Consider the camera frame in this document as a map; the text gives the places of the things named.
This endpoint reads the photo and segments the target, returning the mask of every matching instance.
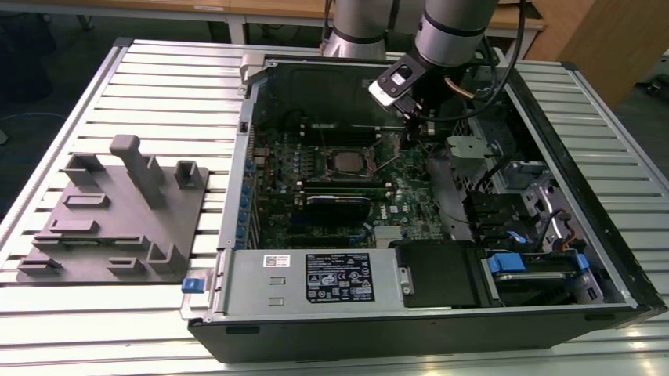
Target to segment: metal bracket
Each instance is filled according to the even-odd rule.
[[[412,270],[409,268],[398,268],[400,270],[400,287],[404,295],[414,294],[414,283],[412,282]]]
[[[239,64],[239,75],[242,83],[249,84],[249,79],[265,69],[265,53],[247,53],[242,56]]]

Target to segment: sticker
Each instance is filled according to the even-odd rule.
[[[290,255],[265,255],[262,266],[266,268],[287,268],[291,266]]]
[[[373,302],[369,253],[306,255],[306,300],[310,303]]]
[[[194,5],[195,10],[213,10],[215,12],[225,12],[226,8],[222,6],[206,6],[206,5]]]

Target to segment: wire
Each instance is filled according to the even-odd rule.
[[[325,0],[325,15],[323,15],[323,31],[321,32],[321,48],[325,46],[325,37],[330,29],[330,8],[333,7],[334,0]]]
[[[390,158],[388,160],[386,163],[384,163],[381,166],[378,166],[378,168],[374,170],[374,173],[378,172],[378,170],[381,170],[384,167],[386,167],[393,161],[396,161],[397,159],[400,158],[400,155],[397,155],[396,157]]]
[[[450,79],[450,77],[444,77],[444,82],[446,83],[446,86],[449,86],[449,89],[456,92],[460,96],[464,98],[473,100],[474,99],[474,94],[469,92],[466,89],[462,89]]]
[[[486,111],[496,101],[500,93],[504,90],[504,87],[506,86],[506,83],[509,81],[509,75],[512,74],[513,70],[516,69],[516,63],[518,62],[518,57],[521,56],[521,44],[522,44],[522,34],[525,32],[525,8],[526,8],[528,0],[521,0],[521,3],[518,4],[520,7],[520,16],[518,16],[518,29],[517,29],[517,35],[516,35],[516,46],[513,48],[513,55],[512,55],[512,60],[509,61],[509,66],[504,72],[502,75],[502,80],[498,83],[498,86],[493,90],[493,94],[489,97],[489,100],[485,102],[482,107],[478,110],[474,110],[469,112],[468,114],[462,114],[458,116],[452,116],[452,117],[432,117],[426,115],[418,115],[418,120],[424,121],[434,121],[434,122],[449,122],[449,121],[458,121],[462,119],[472,118],[481,114],[484,111]]]
[[[60,120],[64,120],[67,119],[66,116],[60,115],[60,114],[52,114],[51,112],[26,112],[23,114],[14,114],[14,115],[10,115],[10,116],[6,116],[0,119],[0,122],[6,121],[6,120],[10,120],[10,119],[14,119],[14,118],[59,118]]]
[[[565,224],[566,229],[569,230],[569,236],[561,242],[561,251],[562,252],[566,251],[566,248],[569,247],[569,243],[572,241],[575,241],[575,239],[576,239],[576,230],[575,230],[575,227],[569,226],[569,221],[568,220],[564,221],[564,224]]]
[[[537,237],[537,246],[534,247],[533,251],[534,253],[541,253],[540,250],[544,247],[544,238],[546,237],[548,234],[548,229],[552,226],[552,221],[556,218],[558,214],[561,214],[565,211],[565,209],[556,209],[552,211],[552,213],[548,216],[546,221],[544,222],[544,225],[541,226],[541,231],[540,235]]]
[[[484,52],[486,54],[486,59],[489,60],[489,65],[490,65],[490,76],[492,76],[490,88],[494,88],[498,85],[498,70],[496,69],[494,65],[493,46],[490,45],[490,39],[488,36],[484,36]]]
[[[454,221],[457,221],[460,223],[464,223],[465,225],[470,225],[470,226],[473,225],[472,222],[468,222],[464,219],[457,219],[453,215],[450,215],[449,212],[441,208],[440,201],[436,202],[436,205],[437,205],[437,207],[440,209],[440,212],[442,212],[444,214],[446,214],[446,217],[449,217],[450,219],[453,219]]]
[[[480,181],[476,183],[474,185],[474,192],[477,190],[480,190],[481,186],[484,185],[485,182],[489,181],[489,179],[493,177],[494,174],[497,174],[497,172],[502,169],[504,166],[506,166],[506,163],[509,163],[513,159],[513,157],[516,157],[516,153],[509,153],[509,154],[505,154],[501,158],[500,158],[500,161],[498,163],[493,166],[493,168],[490,168],[490,170],[486,171],[486,173],[484,174],[484,176],[481,176],[481,179]]]
[[[460,223],[464,223],[465,225],[470,225],[472,226],[472,222],[468,222],[462,219],[457,219],[453,215],[449,214],[448,211],[444,211],[444,214],[446,214],[446,217],[449,217],[450,219],[453,219],[454,221],[460,222]]]

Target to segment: warning label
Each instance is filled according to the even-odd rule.
[[[369,253],[307,255],[306,300],[311,303],[373,302]]]

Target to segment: blue connector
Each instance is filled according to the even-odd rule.
[[[524,272],[526,270],[518,253],[497,253],[488,258],[490,272]]]
[[[185,294],[203,294],[205,278],[185,278],[181,283],[181,292]]]
[[[588,258],[581,253],[576,255],[576,263],[581,270],[588,270],[591,268],[591,263],[588,262]]]

